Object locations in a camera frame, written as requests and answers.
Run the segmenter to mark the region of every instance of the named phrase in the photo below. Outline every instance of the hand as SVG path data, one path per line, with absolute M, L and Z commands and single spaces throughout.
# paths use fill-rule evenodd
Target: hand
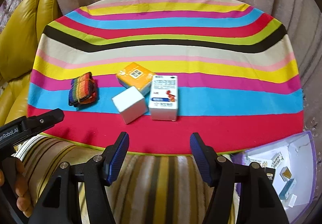
M 15 192 L 19 196 L 17 199 L 17 207 L 20 209 L 26 217 L 30 217 L 33 212 L 33 206 L 31 204 L 30 193 L 28 191 L 28 183 L 26 178 L 22 175 L 25 171 L 25 167 L 20 159 L 16 159 L 17 177 L 14 184 Z M 0 170 L 0 186 L 4 184 L 4 175 Z

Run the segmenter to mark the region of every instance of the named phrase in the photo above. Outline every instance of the colorful tablecloth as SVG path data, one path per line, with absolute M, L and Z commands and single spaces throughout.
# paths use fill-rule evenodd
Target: colorful tablecloth
M 124 124 L 111 98 L 125 89 L 115 74 L 131 62 L 178 76 L 176 122 L 146 113 Z M 89 71 L 99 100 L 68 106 L 71 79 Z M 289 37 L 272 16 L 235 0 L 102 0 L 45 28 L 28 115 L 64 110 L 46 132 L 84 145 L 106 147 L 126 131 L 129 151 L 189 154 L 192 132 L 217 152 L 301 132 L 302 102 Z

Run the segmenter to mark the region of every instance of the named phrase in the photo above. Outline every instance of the purple stripe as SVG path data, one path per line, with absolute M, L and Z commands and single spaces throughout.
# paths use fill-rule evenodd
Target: purple stripe
M 284 83 L 273 83 L 255 79 L 239 77 L 209 75 L 204 73 L 158 73 L 159 75 L 177 75 L 179 87 L 208 87 L 215 89 L 263 91 L 279 94 L 290 94 L 301 88 L 299 76 L 295 76 Z M 93 76 L 98 87 L 121 87 L 115 74 Z M 37 70 L 31 74 L 31 82 L 37 86 L 49 90 L 69 90 L 69 80 L 55 80 L 42 75 Z
M 206 12 L 192 10 L 176 10 L 176 11 L 152 11 L 143 13 L 120 13 L 108 15 L 90 15 L 89 13 L 76 9 L 75 11 L 82 16 L 92 20 L 139 20 L 139 19 L 160 19 L 173 17 L 188 17 L 188 18 L 240 18 L 249 14 L 254 7 L 249 6 L 244 11 L 233 10 L 229 12 Z

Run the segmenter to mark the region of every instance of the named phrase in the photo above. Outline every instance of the blue gripper pad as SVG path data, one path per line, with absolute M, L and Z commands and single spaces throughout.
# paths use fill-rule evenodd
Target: blue gripper pad
M 109 164 L 109 173 L 108 173 L 107 181 L 110 183 L 110 185 L 118 178 L 118 175 L 120 173 L 129 145 L 130 145 L 130 138 L 129 138 L 129 135 L 125 132 Z
M 204 144 L 198 133 L 192 133 L 190 136 L 190 148 L 194 160 L 196 161 L 197 167 L 199 169 L 202 180 L 206 182 L 209 186 L 212 186 L 214 181 L 213 173 L 215 170 L 215 159 L 213 154 L 216 154 L 211 147 Z

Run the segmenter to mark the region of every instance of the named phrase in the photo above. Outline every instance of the orange box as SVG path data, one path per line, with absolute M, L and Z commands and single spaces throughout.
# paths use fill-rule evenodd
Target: orange box
M 155 73 L 132 62 L 117 75 L 119 82 L 126 88 L 135 86 L 144 96 L 150 91 L 152 77 Z

